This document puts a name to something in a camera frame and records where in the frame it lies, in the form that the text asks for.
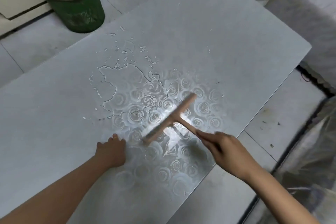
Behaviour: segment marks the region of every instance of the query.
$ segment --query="table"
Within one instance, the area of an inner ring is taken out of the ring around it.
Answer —
[[[112,133],[127,162],[69,223],[166,223],[213,167],[198,139],[141,137],[190,91],[196,127],[238,136],[310,45],[254,0],[150,0],[0,89],[0,216],[90,158]]]

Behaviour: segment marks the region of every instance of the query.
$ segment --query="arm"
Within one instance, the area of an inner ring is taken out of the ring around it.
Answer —
[[[65,224],[95,181],[125,163],[125,145],[116,134],[106,143],[98,142],[92,158],[11,211],[0,224]]]
[[[249,154],[235,137],[197,131],[216,163],[246,182],[263,200],[279,224],[318,224],[319,222]]]

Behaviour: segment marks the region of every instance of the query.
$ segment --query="hand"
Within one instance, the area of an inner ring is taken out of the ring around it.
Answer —
[[[244,182],[247,182],[251,175],[257,171],[263,170],[234,136],[222,132],[209,134],[200,130],[197,131],[197,135],[210,150],[216,163],[225,171]]]
[[[101,165],[107,167],[120,167],[126,161],[125,155],[126,141],[122,139],[119,141],[117,134],[113,134],[106,143],[97,143],[97,150],[94,158],[98,160]]]

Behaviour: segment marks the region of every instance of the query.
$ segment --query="floor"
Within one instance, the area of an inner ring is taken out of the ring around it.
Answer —
[[[105,24],[147,0],[101,0]],[[0,87],[87,34],[68,31],[49,14],[0,40]],[[325,95],[294,70],[239,136],[266,169],[284,150]],[[255,194],[246,184],[216,166],[170,220],[171,223],[237,223]]]

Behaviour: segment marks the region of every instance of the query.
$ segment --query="wooden squeegee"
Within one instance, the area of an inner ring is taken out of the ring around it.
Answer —
[[[165,118],[157,127],[155,127],[145,136],[143,140],[144,143],[150,144],[152,141],[156,140],[163,130],[166,127],[172,126],[174,122],[178,122],[179,124],[185,126],[185,128],[190,130],[190,132],[198,137],[196,134],[197,129],[180,117],[180,114],[184,112],[196,98],[197,95],[195,93],[191,93],[189,96],[187,96],[187,98],[184,99],[182,103],[179,104],[179,106],[167,118]]]

